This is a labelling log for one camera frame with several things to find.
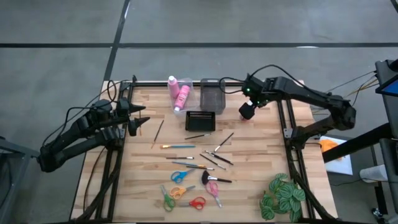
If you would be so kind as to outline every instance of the scissors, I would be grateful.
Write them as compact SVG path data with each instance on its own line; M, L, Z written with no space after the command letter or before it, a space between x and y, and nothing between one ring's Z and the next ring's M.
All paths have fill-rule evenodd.
M212 181L209 181L206 184L206 191L209 192L214 198L216 199L217 205L221 208L223 205L220 202L220 199L218 198L218 185L217 183L214 183Z
M189 207L192 206L197 210L202 210L206 204L206 199L203 197L197 197L190 202L181 203L180 207Z
M170 196L167 194L164 185L161 185L160 188L162 189L162 193L164 195L164 203L163 203L164 210L166 210L166 212L171 212L175 206L175 200L170 198Z
M170 195L171 195L175 200L178 200L178 199L181 198L181 196L182 196L185 192L187 192L187 191L189 191L189 190L191 190L191 189L193 189L193 188L195 188L194 185L193 185L193 186L190 186L190 187L187 187L186 189L183 188L183 187L173 187L173 189L170 190Z
M175 171L170 178L172 179L172 181L174 181L175 183L179 184L182 182L182 180L184 179L184 177L186 175L188 175L189 173L191 173L192 171L194 171L195 169L190 169L187 171Z

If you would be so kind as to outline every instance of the green scissors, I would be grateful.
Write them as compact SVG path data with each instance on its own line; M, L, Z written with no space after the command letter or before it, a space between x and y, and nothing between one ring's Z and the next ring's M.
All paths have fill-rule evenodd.
M164 188L164 185L161 185L160 188L162 189L163 195L164 195L164 203L163 207L166 212L171 212L175 206L175 200L172 199L168 194L166 189Z

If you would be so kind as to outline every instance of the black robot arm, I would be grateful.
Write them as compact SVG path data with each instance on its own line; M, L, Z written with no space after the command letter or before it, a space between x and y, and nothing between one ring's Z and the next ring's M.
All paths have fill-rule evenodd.
M40 156L37 158L40 168L44 172L52 172L68 159L95 147L121 146L124 132L118 125L128 123L130 136L135 136L137 128L149 118L134 118L130 121L129 116L143 109L145 106L133 105L126 98L117 102L115 110L112 110L108 100L97 101L89 111L72 123L70 129L40 148ZM87 140L68 147L81 138Z
M311 136L326 134L332 129L347 130L355 125L356 110L341 96L312 90L285 77L267 78L265 81L248 75L242 91L250 101L239 109L242 117L251 119L254 110L277 100L299 100L330 111L330 116L306 127L297 126L289 136L292 149L303 149Z

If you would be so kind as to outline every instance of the orange object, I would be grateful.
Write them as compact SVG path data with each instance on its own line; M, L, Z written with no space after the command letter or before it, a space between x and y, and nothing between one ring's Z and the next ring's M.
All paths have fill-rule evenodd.
M336 142L329 139L321 140L319 141L319 144L321 144L322 152L326 152L327 150L333 149L334 147L338 146Z

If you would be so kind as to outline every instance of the blue scissors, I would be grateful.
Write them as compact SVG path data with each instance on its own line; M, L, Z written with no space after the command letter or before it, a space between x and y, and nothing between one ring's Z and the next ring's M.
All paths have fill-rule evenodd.
M191 173L192 171L194 171L195 169L190 169L187 171L175 171L170 178L172 179L172 181L174 181L175 183L179 184L182 182L182 180L184 179L184 177L186 175L188 175L189 173Z

